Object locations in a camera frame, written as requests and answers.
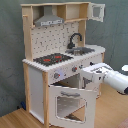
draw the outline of oven handle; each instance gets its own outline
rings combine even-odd
[[[73,96],[73,97],[80,97],[80,94],[78,94],[78,93],[67,93],[67,92],[63,92],[63,91],[61,91],[61,95],[65,95],[65,96],[68,96],[68,97],[70,97],[70,96]]]

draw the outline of white robotic gripper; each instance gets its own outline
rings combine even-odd
[[[128,76],[114,71],[109,65],[99,63],[81,69],[81,76],[93,83],[105,83],[121,94],[128,94]]]

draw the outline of stove top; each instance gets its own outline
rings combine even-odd
[[[54,64],[58,64],[58,63],[70,60],[70,59],[73,59],[73,57],[63,55],[61,53],[54,53],[51,55],[36,58],[33,61],[48,67]]]

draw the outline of white cabinet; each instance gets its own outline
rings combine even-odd
[[[59,83],[50,85],[49,123],[64,128],[94,128],[95,104],[96,92],[63,87]]]
[[[105,4],[89,3],[88,6],[88,19],[103,22]]]

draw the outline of metal faucet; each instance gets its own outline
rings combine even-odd
[[[68,49],[72,49],[73,47],[75,47],[75,44],[73,44],[72,39],[75,35],[80,36],[80,41],[82,41],[82,35],[80,33],[74,33],[71,38],[70,38],[70,43],[68,44]]]

